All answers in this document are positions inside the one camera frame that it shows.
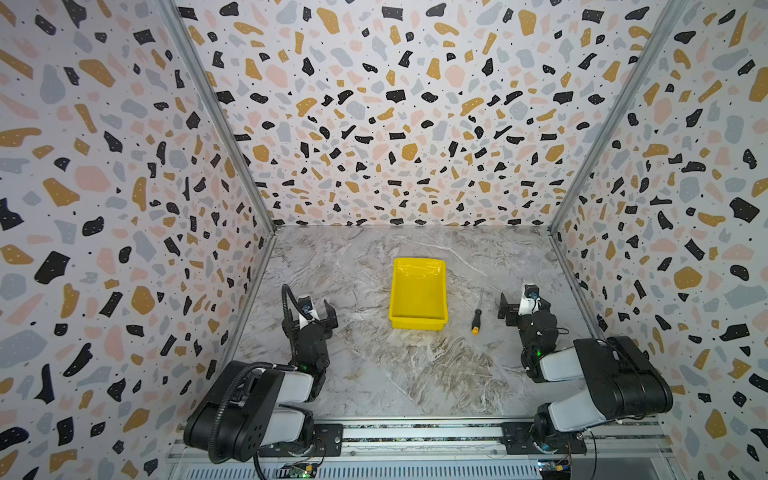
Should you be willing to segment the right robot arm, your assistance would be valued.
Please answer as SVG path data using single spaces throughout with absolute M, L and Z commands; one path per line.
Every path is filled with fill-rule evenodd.
M 584 382 L 570 397 L 540 405 L 531 421 L 504 423 L 508 454 L 582 454 L 589 428 L 672 409 L 671 387 L 629 337 L 575 339 L 559 350 L 557 340 L 565 330 L 537 285 L 525 284 L 516 303 L 501 296 L 498 317 L 518 329 L 521 364 L 531 380 Z

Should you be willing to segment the right corner aluminium post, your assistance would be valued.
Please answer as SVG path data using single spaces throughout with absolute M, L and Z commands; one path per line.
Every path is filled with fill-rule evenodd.
M 621 119 L 628 113 L 633 99 L 643 84 L 649 69 L 654 65 L 656 58 L 663 49 L 666 41 L 672 33 L 673 28 L 680 20 L 686 8 L 687 1 L 669 0 L 661 10 L 659 18 L 654 25 L 654 30 L 650 39 L 646 42 L 644 50 L 641 52 L 636 66 L 631 71 L 627 82 L 622 87 L 616 102 L 609 111 L 606 120 L 598 130 L 592 146 L 582 163 L 578 172 L 573 177 L 565 198 L 558 207 L 548 232 L 551 237 L 556 236 L 556 232 L 564 224 L 570 208 L 577 201 L 580 189 L 587 183 L 589 174 L 595 168 L 603 151 L 612 138 L 614 130 L 620 124 Z

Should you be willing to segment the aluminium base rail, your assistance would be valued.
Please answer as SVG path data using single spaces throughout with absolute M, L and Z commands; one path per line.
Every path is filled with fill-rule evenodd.
M 161 479 L 682 479 L 653 417 L 593 427 L 573 447 L 521 443 L 522 418 L 359 418 L 319 422 L 318 452 L 212 464 L 176 443 Z

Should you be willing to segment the left corner aluminium post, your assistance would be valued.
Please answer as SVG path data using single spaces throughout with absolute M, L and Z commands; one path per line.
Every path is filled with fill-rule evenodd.
M 208 82 L 200 57 L 187 33 L 176 3 L 174 1 L 159 0 L 157 5 L 160 15 L 169 30 L 169 35 L 179 49 L 179 56 L 184 61 L 190 78 L 195 84 L 203 106 L 208 111 L 212 124 L 220 135 L 224 147 L 233 162 L 235 171 L 242 180 L 244 189 L 255 208 L 259 224 L 265 229 L 268 237 L 274 236 L 276 230 L 274 222 L 268 215 L 267 208 L 246 165 L 243 153 L 238 148 L 235 135 L 223 114 L 215 91 Z

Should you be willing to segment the corner aluminium post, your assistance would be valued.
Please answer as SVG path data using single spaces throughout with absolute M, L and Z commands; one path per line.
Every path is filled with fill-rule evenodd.
M 268 215 L 267 208 L 246 165 L 243 153 L 238 148 L 235 135 L 223 114 L 215 91 L 208 82 L 200 57 L 187 33 L 176 3 L 174 1 L 159 0 L 157 5 L 160 15 L 169 30 L 169 35 L 179 49 L 179 56 L 184 61 L 190 78 L 195 84 L 203 106 L 208 111 L 212 124 L 220 135 L 224 147 L 233 162 L 235 171 L 242 180 L 244 189 L 255 208 L 259 224 L 265 229 L 268 237 L 274 236 L 276 230 L 274 222 Z
M 650 39 L 646 42 L 644 50 L 641 52 L 636 66 L 631 71 L 627 82 L 622 87 L 616 102 L 609 111 L 606 120 L 598 130 L 592 146 L 582 163 L 578 172 L 573 177 L 565 198 L 558 207 L 548 232 L 551 237 L 556 236 L 556 232 L 564 224 L 570 208 L 577 201 L 580 189 L 587 183 L 589 174 L 595 168 L 603 151 L 612 138 L 614 130 L 620 124 L 621 119 L 628 113 L 633 99 L 643 84 L 649 69 L 654 65 L 656 58 L 663 49 L 666 41 L 672 33 L 673 28 L 680 20 L 686 8 L 687 1 L 669 0 L 661 10 L 659 18 L 654 25 L 654 30 Z

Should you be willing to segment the yellow plastic bin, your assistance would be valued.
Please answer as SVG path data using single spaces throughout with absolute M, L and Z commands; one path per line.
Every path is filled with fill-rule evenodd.
M 446 262 L 396 258 L 389 306 L 395 329 L 442 331 L 449 321 Z

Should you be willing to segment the black yellow-tipped screwdriver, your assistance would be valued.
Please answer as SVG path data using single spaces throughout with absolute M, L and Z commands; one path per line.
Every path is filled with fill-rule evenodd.
M 480 291 L 478 295 L 478 301 L 471 322 L 471 332 L 473 335 L 478 335 L 481 329 L 482 319 L 482 303 L 483 303 L 483 291 Z

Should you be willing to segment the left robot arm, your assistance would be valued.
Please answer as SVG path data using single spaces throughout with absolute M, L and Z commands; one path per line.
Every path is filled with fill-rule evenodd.
M 330 366 L 327 341 L 338 327 L 334 307 L 320 316 L 309 297 L 285 312 L 291 347 L 286 365 L 233 360 L 186 421 L 183 441 L 214 464 L 258 455 L 304 456 L 318 450 L 314 414 L 304 407 L 320 394 Z

